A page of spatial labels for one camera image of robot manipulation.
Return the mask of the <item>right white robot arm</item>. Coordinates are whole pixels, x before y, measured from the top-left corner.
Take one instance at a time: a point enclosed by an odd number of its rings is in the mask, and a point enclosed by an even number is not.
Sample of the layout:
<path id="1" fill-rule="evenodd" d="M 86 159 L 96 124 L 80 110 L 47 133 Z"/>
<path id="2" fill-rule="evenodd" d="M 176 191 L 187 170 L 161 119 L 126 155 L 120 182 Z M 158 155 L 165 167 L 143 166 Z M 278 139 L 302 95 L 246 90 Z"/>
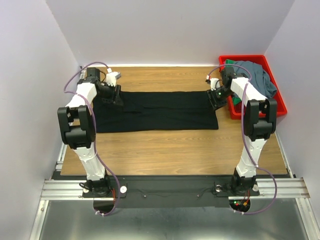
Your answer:
<path id="1" fill-rule="evenodd" d="M 221 78 L 206 76 L 207 91 L 214 110 L 224 107 L 227 98 L 235 94 L 241 98 L 241 134 L 243 150 L 230 182 L 235 195 L 256 189 L 256 175 L 263 147 L 276 130 L 277 101 L 261 94 L 252 84 L 251 73 L 236 73 L 235 64 L 218 66 Z"/>

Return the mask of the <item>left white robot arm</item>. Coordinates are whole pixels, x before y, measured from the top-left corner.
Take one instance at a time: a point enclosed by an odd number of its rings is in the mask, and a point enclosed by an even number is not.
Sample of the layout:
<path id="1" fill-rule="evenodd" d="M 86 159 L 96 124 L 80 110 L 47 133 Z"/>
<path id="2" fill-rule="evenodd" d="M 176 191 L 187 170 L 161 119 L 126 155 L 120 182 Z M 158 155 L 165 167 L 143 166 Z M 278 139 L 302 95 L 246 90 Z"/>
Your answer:
<path id="1" fill-rule="evenodd" d="M 104 79 L 101 79 L 101 73 L 95 67 L 82 69 L 72 99 L 65 107 L 58 108 L 57 117 L 63 143 L 76 153 L 85 169 L 87 180 L 80 186 L 88 193 L 106 197 L 114 190 L 97 154 L 96 121 L 90 108 L 95 97 L 118 106 L 123 101 L 121 86 L 117 84 L 121 73 L 108 68 Z"/>

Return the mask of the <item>black t shirt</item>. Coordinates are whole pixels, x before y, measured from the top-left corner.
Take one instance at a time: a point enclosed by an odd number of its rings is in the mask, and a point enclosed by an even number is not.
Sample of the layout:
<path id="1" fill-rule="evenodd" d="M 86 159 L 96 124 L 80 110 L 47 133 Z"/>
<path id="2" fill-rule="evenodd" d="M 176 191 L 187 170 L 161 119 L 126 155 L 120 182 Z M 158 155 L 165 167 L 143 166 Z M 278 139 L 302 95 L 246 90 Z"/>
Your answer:
<path id="1" fill-rule="evenodd" d="M 219 128 L 205 91 L 122 91 L 120 97 L 122 106 L 109 104 L 101 97 L 93 100 L 98 133 Z"/>

